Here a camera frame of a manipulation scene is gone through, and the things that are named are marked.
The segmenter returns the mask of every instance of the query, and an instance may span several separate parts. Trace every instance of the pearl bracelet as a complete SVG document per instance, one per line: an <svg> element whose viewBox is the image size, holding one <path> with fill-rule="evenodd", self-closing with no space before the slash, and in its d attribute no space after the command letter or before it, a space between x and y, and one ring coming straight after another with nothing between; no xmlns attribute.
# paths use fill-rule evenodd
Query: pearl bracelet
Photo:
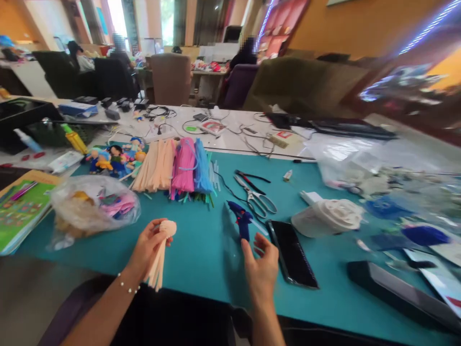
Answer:
<svg viewBox="0 0 461 346"><path fill-rule="evenodd" d="M124 286L124 285L125 285L125 283L123 281L120 281L120 286ZM141 286L138 286L138 289L134 290L134 294L136 294L139 291L140 288L141 288ZM132 291L133 290L131 288L128 288L128 293L131 293Z"/></svg>

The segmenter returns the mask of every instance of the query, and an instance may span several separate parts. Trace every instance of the pliers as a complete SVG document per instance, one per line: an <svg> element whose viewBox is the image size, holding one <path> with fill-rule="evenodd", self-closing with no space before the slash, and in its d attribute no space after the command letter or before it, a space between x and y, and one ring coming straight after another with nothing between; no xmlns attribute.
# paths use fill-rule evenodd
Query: pliers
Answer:
<svg viewBox="0 0 461 346"><path fill-rule="evenodd" d="M242 171L239 171L239 170L235 170L235 174L238 174L239 176L242 177L242 179L244 181L246 181L248 183L249 186L251 186L257 193L260 193L261 195L266 195L266 193L264 191L261 191L260 189L258 189L251 181L250 179L247 178L247 176L249 177L252 177L252 178L256 178L256 179L261 179L267 183L270 183L270 180L267 180L266 178L263 178L263 177L260 177L260 176L257 176L257 175L252 175L252 174L247 174L247 173L243 173Z"/></svg>

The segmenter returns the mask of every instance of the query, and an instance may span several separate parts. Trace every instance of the spray bottle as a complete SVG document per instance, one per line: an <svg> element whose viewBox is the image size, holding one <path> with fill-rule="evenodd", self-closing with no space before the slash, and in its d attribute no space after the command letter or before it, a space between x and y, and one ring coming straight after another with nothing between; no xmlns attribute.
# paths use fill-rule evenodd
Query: spray bottle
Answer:
<svg viewBox="0 0 461 346"><path fill-rule="evenodd" d="M29 135L26 135L24 132L22 132L20 129L14 129L14 132L16 132L19 136L19 139L21 142L23 142L25 145L27 145L29 148L31 148L32 151L34 152L42 152L43 149L36 141L33 140L33 138Z"/></svg>

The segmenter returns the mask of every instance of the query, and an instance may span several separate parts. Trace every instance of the led light strip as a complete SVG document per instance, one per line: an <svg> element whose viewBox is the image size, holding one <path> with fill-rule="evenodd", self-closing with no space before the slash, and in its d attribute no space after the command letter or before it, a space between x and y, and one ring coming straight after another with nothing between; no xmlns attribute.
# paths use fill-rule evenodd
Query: led light strip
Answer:
<svg viewBox="0 0 461 346"><path fill-rule="evenodd" d="M454 0L448 5L439 15L435 18L435 20L427 26L426 29L422 31L418 36L415 37L413 41L410 42L408 46L406 46L399 55L408 52L412 49L419 41L421 41L427 34L429 34L432 29L434 29L451 11L453 11L456 6L461 3L461 0Z"/></svg>

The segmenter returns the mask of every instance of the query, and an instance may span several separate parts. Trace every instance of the blue glue gun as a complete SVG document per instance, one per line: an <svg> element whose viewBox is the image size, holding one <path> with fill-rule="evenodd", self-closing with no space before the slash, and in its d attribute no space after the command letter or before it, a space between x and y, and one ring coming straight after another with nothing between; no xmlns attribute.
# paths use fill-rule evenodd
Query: blue glue gun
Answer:
<svg viewBox="0 0 461 346"><path fill-rule="evenodd" d="M237 203L227 201L230 210L232 210L237 217L237 224L239 225L240 238L246 239L250 242L250 233L248 232L248 224L252 223L253 215L239 206Z"/></svg>

